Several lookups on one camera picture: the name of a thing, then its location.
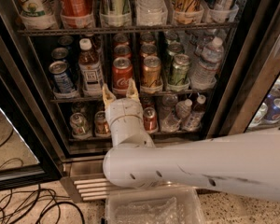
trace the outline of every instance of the blue can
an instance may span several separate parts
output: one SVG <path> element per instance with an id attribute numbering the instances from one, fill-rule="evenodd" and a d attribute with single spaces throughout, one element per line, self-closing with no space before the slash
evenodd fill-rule
<path id="1" fill-rule="evenodd" d="M 280 98 L 273 100 L 273 103 L 269 106 L 268 112 L 263 119 L 267 123 L 276 123 L 280 120 Z"/>
<path id="2" fill-rule="evenodd" d="M 55 62 L 49 66 L 49 71 L 55 88 L 60 93 L 71 93 L 74 92 L 75 85 L 72 81 L 71 73 L 68 69 L 68 63 Z"/>

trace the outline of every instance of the refrigerator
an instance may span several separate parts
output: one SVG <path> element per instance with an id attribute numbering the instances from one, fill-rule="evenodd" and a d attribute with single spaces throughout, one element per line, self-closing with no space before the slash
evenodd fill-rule
<path id="1" fill-rule="evenodd" d="M 275 52 L 274 42 L 280 36 L 280 0 L 237 0 L 239 10 L 234 21 L 178 25 L 166 22 L 153 26 L 136 25 L 135 2 L 130 0 L 130 3 L 133 20 L 124 27 L 102 27 L 97 2 L 93 6 L 97 21 L 95 27 L 36 30 L 25 29 L 21 25 L 21 9 L 16 0 L 0 0 L 0 109 L 36 159 L 34 165 L 0 171 L 0 189 L 60 180 L 76 203 L 105 199 L 110 191 L 120 189 L 109 183 L 103 173 L 104 156 L 112 148 L 111 138 L 93 135 L 84 140 L 76 139 L 69 123 L 72 103 L 89 104 L 93 118 L 94 110 L 102 98 L 54 97 L 48 68 L 52 63 L 51 52 L 63 35 L 74 38 L 76 55 L 79 53 L 78 41 L 82 35 L 95 33 L 101 36 L 105 81 L 111 89 L 110 47 L 115 34 L 130 36 L 134 55 L 138 52 L 137 38 L 143 32 L 158 36 L 164 31 L 176 31 L 183 42 L 188 44 L 189 38 L 185 31 L 221 29 L 225 32 L 225 56 L 214 88 L 200 91 L 189 87 L 185 91 L 162 90 L 146 94 L 140 91 L 139 69 L 135 69 L 134 79 L 140 98 L 153 97 L 157 100 L 166 94 L 188 98 L 197 94 L 206 96 L 207 108 L 201 128 L 195 132 L 157 131 L 151 135 L 157 147 L 245 131 L 274 83 L 273 77 L 277 78 L 280 74 L 280 62 L 265 62 L 270 58 L 268 55 L 271 53 L 268 51 Z M 277 57 L 280 61 L 280 52 L 277 52 Z M 250 117 L 244 118 L 240 107 L 246 110 L 244 104 L 249 101 L 246 91 L 259 89 L 257 78 L 264 79 L 265 85 L 261 84 L 261 91 L 253 96 L 254 103 L 249 106 L 248 112 Z M 239 127 L 240 123 L 245 128 L 233 132 L 232 127 Z"/>

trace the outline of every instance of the plastic container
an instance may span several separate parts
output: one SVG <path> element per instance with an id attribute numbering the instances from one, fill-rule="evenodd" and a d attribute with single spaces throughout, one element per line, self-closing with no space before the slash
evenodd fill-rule
<path id="1" fill-rule="evenodd" d="M 20 14 L 21 21 L 28 30 L 59 29 L 61 27 L 61 21 L 55 15 L 25 17 L 22 14 Z"/>
<path id="2" fill-rule="evenodd" d="M 61 18 L 65 29 L 95 27 L 93 13 L 83 17 L 68 17 L 61 14 Z"/>
<path id="3" fill-rule="evenodd" d="M 59 93 L 59 92 L 57 92 L 56 88 L 54 88 L 53 93 L 57 99 L 72 99 L 72 98 L 80 97 L 80 94 L 78 91 L 74 91 L 74 92 L 70 92 L 70 93 Z"/>
<path id="4" fill-rule="evenodd" d="M 162 91 L 162 87 L 163 87 L 163 83 L 162 83 L 162 79 L 160 78 L 160 86 L 157 86 L 157 87 L 140 86 L 140 92 L 144 92 L 144 93 L 160 92 L 160 91 Z"/>
<path id="5" fill-rule="evenodd" d="M 234 5 L 231 10 L 213 10 L 208 7 L 208 5 L 202 0 L 201 5 L 204 8 L 202 22 L 233 22 L 236 14 L 239 11 L 239 7 Z"/>
<path id="6" fill-rule="evenodd" d="M 106 15 L 103 14 L 102 5 L 100 5 L 100 20 L 102 27 L 120 27 L 132 26 L 132 12 L 129 3 L 129 11 L 122 15 Z"/>
<path id="7" fill-rule="evenodd" d="M 164 215 L 163 218 L 167 221 L 176 221 L 172 223 L 205 223 L 197 192 L 187 186 L 121 190 L 111 193 L 105 202 L 105 218 L 108 224 L 157 223 L 155 218 L 162 217 L 161 215 Z"/>

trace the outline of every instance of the bottle cap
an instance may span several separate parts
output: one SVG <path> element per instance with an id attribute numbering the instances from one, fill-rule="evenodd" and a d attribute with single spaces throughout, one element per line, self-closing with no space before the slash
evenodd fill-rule
<path id="1" fill-rule="evenodd" d="M 204 104 L 205 103 L 205 101 L 206 101 L 206 97 L 204 96 L 204 95 L 200 95 L 200 96 L 198 96 L 198 98 L 197 98 L 197 102 L 199 103 L 199 104 Z"/>
<path id="2" fill-rule="evenodd" d="M 213 44 L 213 46 L 214 46 L 215 48 L 219 48 L 219 47 L 222 46 L 223 41 L 222 41 L 222 39 L 221 39 L 220 37 L 215 36 L 215 38 L 214 38 L 213 41 L 212 41 L 212 44 Z"/>
<path id="3" fill-rule="evenodd" d="M 193 102 L 192 102 L 190 99 L 185 100 L 185 105 L 186 105 L 187 107 L 191 107 L 192 104 L 193 104 Z"/>
<path id="4" fill-rule="evenodd" d="M 92 44 L 88 38 L 80 39 L 80 48 L 83 50 L 91 49 Z"/>

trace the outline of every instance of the red can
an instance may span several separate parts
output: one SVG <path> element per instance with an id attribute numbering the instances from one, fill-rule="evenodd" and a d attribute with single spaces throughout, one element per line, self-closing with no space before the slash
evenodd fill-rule
<path id="1" fill-rule="evenodd" d="M 63 14 L 69 17 L 82 17 L 90 13 L 86 0 L 61 0 Z"/>
<path id="2" fill-rule="evenodd" d="M 133 77 L 133 66 L 128 58 L 118 57 L 112 65 L 113 88 L 127 90 L 129 79 Z"/>
<path id="3" fill-rule="evenodd" d="M 158 128 L 157 112 L 153 107 L 147 107 L 143 110 L 143 124 L 147 132 L 155 132 Z"/>
<path id="4" fill-rule="evenodd" d="M 131 49 L 127 45 L 118 45 L 114 48 L 113 58 L 117 59 L 118 57 L 132 58 Z"/>

